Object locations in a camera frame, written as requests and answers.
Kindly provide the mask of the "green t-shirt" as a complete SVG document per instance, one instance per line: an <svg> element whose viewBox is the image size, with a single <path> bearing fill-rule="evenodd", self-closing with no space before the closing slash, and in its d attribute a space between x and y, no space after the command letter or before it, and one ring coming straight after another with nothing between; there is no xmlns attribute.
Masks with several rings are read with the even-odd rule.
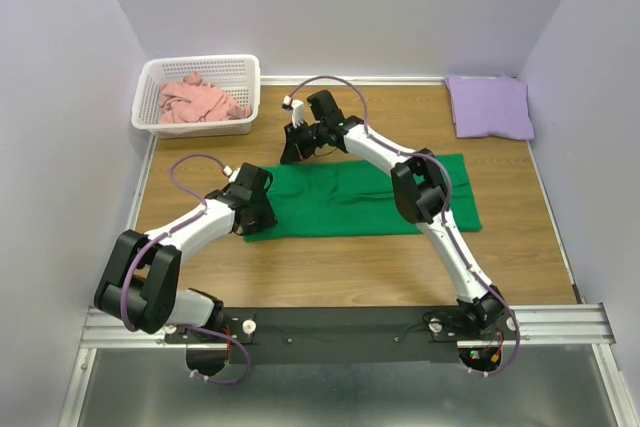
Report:
<svg viewBox="0 0 640 427"><path fill-rule="evenodd" d="M417 234L398 212L389 176L366 161L267 166L277 224L245 238Z"/></svg>

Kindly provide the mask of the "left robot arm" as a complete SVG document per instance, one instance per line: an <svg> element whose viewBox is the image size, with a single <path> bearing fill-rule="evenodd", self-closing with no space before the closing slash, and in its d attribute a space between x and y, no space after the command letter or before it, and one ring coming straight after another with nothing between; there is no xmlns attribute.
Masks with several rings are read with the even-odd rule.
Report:
<svg viewBox="0 0 640 427"><path fill-rule="evenodd" d="M94 294L94 306L133 332L163 327L223 333L223 302L196 289L180 290L180 269L200 249L229 234L253 235L277 224L268 191L271 172L244 163L224 188L207 194L192 211L145 233L115 240Z"/></svg>

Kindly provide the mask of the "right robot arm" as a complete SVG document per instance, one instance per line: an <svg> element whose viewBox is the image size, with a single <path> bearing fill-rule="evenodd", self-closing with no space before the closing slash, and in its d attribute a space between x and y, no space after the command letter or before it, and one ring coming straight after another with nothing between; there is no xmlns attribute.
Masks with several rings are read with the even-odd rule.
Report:
<svg viewBox="0 0 640 427"><path fill-rule="evenodd" d="M306 101L283 98L291 115L285 126L283 164L305 160L324 146L336 147L380 169L390 177L400 215L431 242L453 283L462 325L472 336L505 317L516 336L520 326L499 289L475 260L461 235L453 211L451 176L429 150L415 151L377 135L366 117L347 117L333 95L319 91Z"/></svg>

